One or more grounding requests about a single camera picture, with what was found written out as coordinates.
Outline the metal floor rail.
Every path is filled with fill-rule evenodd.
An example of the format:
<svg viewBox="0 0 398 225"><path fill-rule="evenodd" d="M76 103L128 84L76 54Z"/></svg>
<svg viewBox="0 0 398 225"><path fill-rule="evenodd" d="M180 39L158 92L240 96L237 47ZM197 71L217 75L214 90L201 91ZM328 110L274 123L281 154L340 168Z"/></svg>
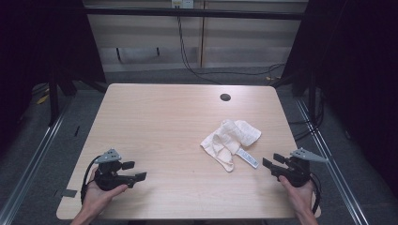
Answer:
<svg viewBox="0 0 398 225"><path fill-rule="evenodd" d="M296 100L298 109L301 113L301 116L306 122L306 126L310 131L310 134L317 146L317 149L320 155L328 160L326 166L328 168L329 174L339 190L340 195L343 198L344 204L354 220L356 225L370 225L366 216L364 215L362 208L353 194L351 188L347 184L340 168L338 167L336 161L332 153L329 150L328 145L326 144L325 139L322 136L320 130L310 121L310 115L308 107L306 106L304 100L302 98L298 98Z"/></svg>
<svg viewBox="0 0 398 225"><path fill-rule="evenodd" d="M69 105L70 101L68 100L61 112L55 117L50 125L46 127L46 131L40 139L40 143L35 148L34 154L26 165L23 166L23 173L18 177L18 182L10 192L10 195L5 201L3 207L0 209L0 225L10 225L15 218L28 189L31 187L32 182L38 173L38 168L44 160L59 128L63 123L65 113L68 111Z"/></svg>

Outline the black curtain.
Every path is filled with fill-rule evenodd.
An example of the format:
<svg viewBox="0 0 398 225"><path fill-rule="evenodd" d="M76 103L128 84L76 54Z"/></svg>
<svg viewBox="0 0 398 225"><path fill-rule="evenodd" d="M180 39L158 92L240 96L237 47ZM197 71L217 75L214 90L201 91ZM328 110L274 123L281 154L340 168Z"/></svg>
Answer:
<svg viewBox="0 0 398 225"><path fill-rule="evenodd" d="M398 198L398 0L308 0L285 83L324 92Z"/></svg>
<svg viewBox="0 0 398 225"><path fill-rule="evenodd" d="M16 138L33 88L56 82L104 83L88 16L70 12L83 0L0 0L0 154Z"/></svg>

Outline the black horizontal bar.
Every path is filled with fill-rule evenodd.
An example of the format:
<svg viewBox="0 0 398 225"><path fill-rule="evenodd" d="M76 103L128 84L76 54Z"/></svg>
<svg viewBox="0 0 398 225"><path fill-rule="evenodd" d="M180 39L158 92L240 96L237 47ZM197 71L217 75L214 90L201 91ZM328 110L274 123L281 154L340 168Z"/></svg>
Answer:
<svg viewBox="0 0 398 225"><path fill-rule="evenodd" d="M126 7L85 7L86 14L97 15L130 15L130 16L171 16L201 18L233 18L233 19L264 19L300 21L306 17L304 13L265 12L265 11L228 11L216 9L184 9L184 8L126 8Z"/></svg>

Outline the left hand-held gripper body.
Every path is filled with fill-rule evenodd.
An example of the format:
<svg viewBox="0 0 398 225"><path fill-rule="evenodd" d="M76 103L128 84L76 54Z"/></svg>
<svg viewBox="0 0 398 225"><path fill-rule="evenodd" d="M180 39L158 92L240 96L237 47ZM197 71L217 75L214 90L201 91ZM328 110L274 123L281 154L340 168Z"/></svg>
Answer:
<svg viewBox="0 0 398 225"><path fill-rule="evenodd" d="M95 159L94 163L98 165L94 181L101 190L108 191L126 185L126 178L117 174L123 163L121 156L114 149L106 151Z"/></svg>

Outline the white cloth with label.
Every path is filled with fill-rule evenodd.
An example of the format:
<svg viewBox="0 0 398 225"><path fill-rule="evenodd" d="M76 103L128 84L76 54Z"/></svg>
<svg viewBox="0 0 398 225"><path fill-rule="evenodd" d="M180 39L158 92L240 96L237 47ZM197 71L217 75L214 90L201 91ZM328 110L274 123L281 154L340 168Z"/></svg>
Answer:
<svg viewBox="0 0 398 225"><path fill-rule="evenodd" d="M239 156L256 169L259 166L258 161L244 150L244 147L255 143L261 135L260 130L246 121L227 119L223 120L215 131L204 138L200 145L228 173L235 168L234 155Z"/></svg>

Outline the black metal stand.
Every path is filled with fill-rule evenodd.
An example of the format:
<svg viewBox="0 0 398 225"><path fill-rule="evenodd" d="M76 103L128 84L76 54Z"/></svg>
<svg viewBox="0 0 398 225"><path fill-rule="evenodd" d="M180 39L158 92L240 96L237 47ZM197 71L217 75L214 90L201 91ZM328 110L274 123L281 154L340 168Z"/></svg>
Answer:
<svg viewBox="0 0 398 225"><path fill-rule="evenodd" d="M49 73L49 96L51 107L50 127L55 123L60 114L58 89L61 89L62 93L67 97L74 96L77 92L73 79L68 71L60 65L54 64L51 66Z"/></svg>

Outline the person's left hand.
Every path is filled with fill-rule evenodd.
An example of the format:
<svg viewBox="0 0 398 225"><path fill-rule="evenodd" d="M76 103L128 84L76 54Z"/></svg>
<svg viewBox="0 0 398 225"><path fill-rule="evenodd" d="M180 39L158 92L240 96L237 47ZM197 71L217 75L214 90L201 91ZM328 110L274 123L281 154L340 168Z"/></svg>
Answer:
<svg viewBox="0 0 398 225"><path fill-rule="evenodd" d="M97 169L93 169L90 175L90 183L87 185L82 206L82 212L91 217L99 215L114 197L128 189L127 185L120 185L108 191L100 189L94 181L96 170Z"/></svg>

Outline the person's right hand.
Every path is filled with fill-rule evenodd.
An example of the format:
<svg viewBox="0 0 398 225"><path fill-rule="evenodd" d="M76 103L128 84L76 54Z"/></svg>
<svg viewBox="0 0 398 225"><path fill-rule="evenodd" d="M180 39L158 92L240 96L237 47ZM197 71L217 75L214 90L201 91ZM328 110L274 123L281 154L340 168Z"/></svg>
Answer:
<svg viewBox="0 0 398 225"><path fill-rule="evenodd" d="M313 183L308 181L302 187L293 187L286 177L280 175L279 180L287 192L288 200L296 216L298 218L314 217L312 211Z"/></svg>

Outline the white power outlet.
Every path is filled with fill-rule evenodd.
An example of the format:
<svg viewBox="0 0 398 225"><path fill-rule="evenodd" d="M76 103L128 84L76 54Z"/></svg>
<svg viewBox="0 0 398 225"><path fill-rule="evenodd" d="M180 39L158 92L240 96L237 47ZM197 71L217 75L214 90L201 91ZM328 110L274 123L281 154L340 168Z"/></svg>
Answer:
<svg viewBox="0 0 398 225"><path fill-rule="evenodd" d="M172 8L194 9L193 0L171 0Z"/></svg>

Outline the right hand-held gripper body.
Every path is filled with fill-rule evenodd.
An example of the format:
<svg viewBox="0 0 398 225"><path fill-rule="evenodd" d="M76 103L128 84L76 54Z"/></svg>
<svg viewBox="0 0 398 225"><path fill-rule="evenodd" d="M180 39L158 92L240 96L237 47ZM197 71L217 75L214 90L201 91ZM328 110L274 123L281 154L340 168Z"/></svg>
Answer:
<svg viewBox="0 0 398 225"><path fill-rule="evenodd" d="M285 158L286 168L280 168L280 174L288 179L295 188L304 186L311 179L310 162L327 163L325 157L310 152L304 148L297 149Z"/></svg>

